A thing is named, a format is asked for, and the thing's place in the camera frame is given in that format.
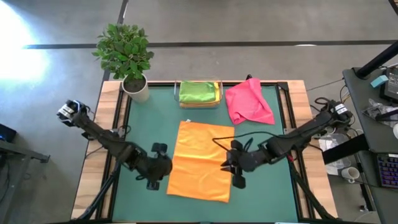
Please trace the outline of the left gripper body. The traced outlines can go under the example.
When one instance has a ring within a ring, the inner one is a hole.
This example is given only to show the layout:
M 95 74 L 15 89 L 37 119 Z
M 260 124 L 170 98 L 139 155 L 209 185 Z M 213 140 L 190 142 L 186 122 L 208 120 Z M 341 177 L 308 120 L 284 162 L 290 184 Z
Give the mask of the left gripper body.
M 162 180 L 172 170 L 172 160 L 167 155 L 167 145 L 164 143 L 153 143 L 152 152 L 155 157 L 142 156 L 136 166 L 139 175 L 136 180 L 147 179 L 150 183 Z

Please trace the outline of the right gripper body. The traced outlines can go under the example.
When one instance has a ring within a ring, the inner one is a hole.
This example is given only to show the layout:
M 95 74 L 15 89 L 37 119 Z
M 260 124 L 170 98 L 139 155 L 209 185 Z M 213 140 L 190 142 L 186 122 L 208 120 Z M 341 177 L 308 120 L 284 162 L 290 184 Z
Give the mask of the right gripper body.
M 257 167 L 271 161 L 271 155 L 266 149 L 259 148 L 256 151 L 248 151 L 250 145 L 251 141 L 243 145 L 237 140 L 232 140 L 229 164 L 239 167 L 245 172 L 253 172 Z

